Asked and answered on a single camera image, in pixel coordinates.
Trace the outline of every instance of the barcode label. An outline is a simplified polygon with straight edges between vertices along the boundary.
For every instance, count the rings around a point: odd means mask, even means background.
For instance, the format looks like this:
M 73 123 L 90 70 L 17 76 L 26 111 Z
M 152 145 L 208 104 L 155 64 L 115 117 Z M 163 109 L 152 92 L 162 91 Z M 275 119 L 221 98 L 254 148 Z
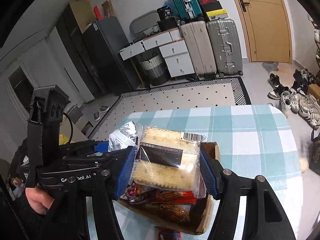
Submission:
M 181 132 L 180 140 L 188 142 L 202 142 L 203 136 L 195 133 Z

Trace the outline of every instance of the silver suitcase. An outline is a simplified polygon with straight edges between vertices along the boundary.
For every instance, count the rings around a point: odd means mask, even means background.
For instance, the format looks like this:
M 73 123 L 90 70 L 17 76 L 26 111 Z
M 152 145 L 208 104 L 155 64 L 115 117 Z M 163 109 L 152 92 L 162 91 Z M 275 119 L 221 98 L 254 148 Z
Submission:
M 242 56 L 236 24 L 231 19 L 219 19 L 207 23 L 209 37 L 216 58 L 220 77 L 242 72 Z
M 191 22 L 181 25 L 180 28 L 188 47 L 195 73 L 197 75 L 215 74 L 217 66 L 205 22 Z

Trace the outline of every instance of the black refrigerator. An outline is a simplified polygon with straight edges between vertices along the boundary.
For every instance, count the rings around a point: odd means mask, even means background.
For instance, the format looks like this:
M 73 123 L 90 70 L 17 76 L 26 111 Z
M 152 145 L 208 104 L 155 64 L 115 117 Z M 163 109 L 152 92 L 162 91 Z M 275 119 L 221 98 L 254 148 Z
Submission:
M 121 95 L 139 87 L 130 60 L 124 61 L 119 54 L 129 42 L 117 17 L 95 21 L 83 33 L 83 39 L 100 80 L 110 92 Z

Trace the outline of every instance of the checkered tablecloth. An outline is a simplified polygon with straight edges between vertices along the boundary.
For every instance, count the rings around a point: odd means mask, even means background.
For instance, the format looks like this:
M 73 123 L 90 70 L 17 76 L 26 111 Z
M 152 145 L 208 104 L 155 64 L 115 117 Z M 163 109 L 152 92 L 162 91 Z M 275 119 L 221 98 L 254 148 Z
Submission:
M 217 142 L 221 164 L 238 176 L 263 175 L 279 198 L 296 236 L 303 203 L 302 176 L 297 147 L 286 117 L 277 108 L 228 106 L 175 109 L 133 113 L 130 120 L 142 125 L 202 134 L 206 141 Z M 219 202 L 215 201 L 213 224 Z M 150 220 L 114 202 L 124 239 L 156 239 Z M 246 197 L 241 197 L 234 239 L 242 239 Z M 183 235 L 184 240 L 207 239 L 211 227 L 200 236 Z

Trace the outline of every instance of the screw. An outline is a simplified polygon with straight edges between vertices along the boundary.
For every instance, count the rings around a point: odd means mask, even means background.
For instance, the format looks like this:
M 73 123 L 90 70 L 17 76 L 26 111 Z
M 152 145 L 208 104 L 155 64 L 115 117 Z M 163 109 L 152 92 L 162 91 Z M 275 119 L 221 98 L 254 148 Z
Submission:
M 231 175 L 231 173 L 232 173 L 232 171 L 229 169 L 224 169 L 222 172 L 223 172 L 223 174 L 225 174 L 227 176 Z
M 108 176 L 110 174 L 110 171 L 109 170 L 103 170 L 101 171 L 101 175 L 102 176 Z
M 262 175 L 259 175 L 259 176 L 257 177 L 257 179 L 258 179 L 258 181 L 260 181 L 260 182 L 264 182 L 264 181 L 266 180 L 266 178 L 263 177 Z
M 68 182 L 69 183 L 74 183 L 76 181 L 76 177 L 74 176 L 71 176 L 69 179 L 68 179 Z

